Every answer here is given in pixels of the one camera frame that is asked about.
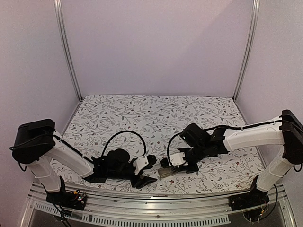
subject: white panel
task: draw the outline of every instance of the white panel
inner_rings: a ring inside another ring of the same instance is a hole
[[[239,106],[249,123],[290,109],[303,122],[303,2],[261,1],[258,25]],[[267,163],[275,146],[262,148]],[[303,175],[284,178],[298,226],[303,226]]]
[[[65,0],[81,91],[232,96],[252,0]]]
[[[0,31],[0,223],[16,227],[33,180],[9,151],[18,126],[52,118],[62,131],[77,99],[52,0],[1,1]]]

